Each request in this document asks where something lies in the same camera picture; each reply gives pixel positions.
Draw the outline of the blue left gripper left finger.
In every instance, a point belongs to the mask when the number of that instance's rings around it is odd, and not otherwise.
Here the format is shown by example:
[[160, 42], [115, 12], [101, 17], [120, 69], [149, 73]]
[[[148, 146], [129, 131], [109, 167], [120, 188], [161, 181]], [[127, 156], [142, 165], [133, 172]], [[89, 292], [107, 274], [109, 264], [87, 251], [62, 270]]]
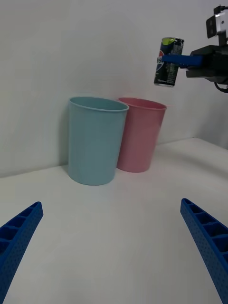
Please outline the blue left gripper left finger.
[[0, 227], [0, 303], [43, 217], [41, 202], [35, 202]]

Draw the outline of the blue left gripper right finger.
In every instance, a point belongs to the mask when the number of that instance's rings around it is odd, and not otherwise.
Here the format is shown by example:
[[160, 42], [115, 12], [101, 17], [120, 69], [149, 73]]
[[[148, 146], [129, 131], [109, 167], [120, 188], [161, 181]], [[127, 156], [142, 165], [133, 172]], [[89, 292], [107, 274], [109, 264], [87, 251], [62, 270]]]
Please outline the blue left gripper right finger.
[[228, 228], [187, 198], [180, 212], [222, 303], [228, 303]]

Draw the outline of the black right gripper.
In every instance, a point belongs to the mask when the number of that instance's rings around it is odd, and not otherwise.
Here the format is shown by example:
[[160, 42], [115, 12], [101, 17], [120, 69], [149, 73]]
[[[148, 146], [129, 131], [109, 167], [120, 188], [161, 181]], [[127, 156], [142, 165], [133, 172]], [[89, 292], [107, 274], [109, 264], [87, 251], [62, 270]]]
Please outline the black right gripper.
[[208, 45], [194, 50], [190, 56], [164, 55], [162, 62], [187, 68], [187, 78], [204, 78], [218, 85], [228, 84], [228, 46]]

